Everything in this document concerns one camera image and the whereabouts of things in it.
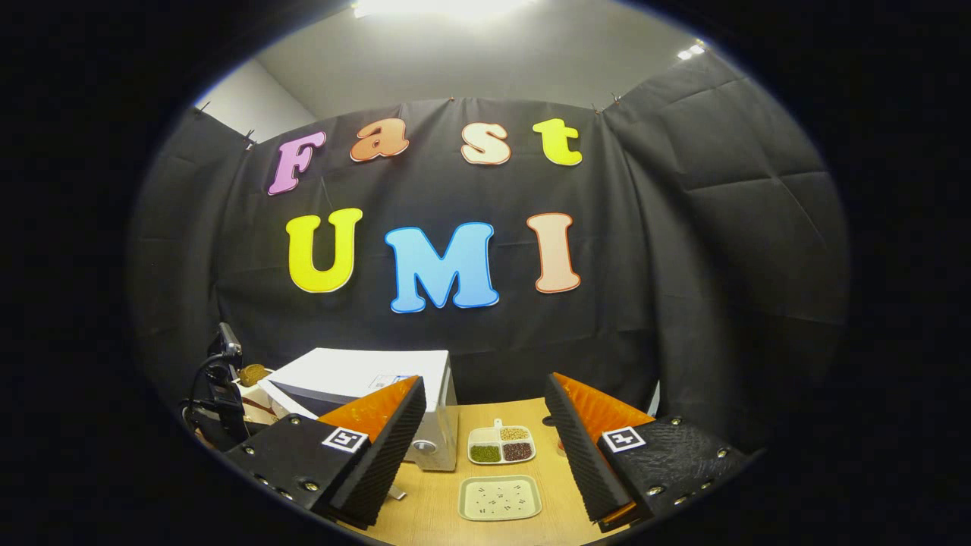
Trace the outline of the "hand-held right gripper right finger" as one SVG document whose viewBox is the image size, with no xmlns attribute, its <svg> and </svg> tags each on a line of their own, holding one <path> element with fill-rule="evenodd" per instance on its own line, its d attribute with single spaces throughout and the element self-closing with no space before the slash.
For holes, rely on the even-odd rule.
<svg viewBox="0 0 971 546">
<path fill-rule="evenodd" d="M 603 532 L 679 513 L 752 462 L 687 418 L 652 417 L 561 373 L 545 380 L 544 400 L 587 516 Z"/>
</svg>

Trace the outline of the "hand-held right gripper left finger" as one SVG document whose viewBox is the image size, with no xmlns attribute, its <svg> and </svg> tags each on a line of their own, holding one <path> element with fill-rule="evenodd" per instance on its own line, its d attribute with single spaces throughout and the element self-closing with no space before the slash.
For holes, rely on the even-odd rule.
<svg viewBox="0 0 971 546">
<path fill-rule="evenodd" d="M 367 529 L 424 414 L 423 378 L 408 376 L 319 418 L 287 414 L 225 456 L 289 504 Z"/>
</svg>

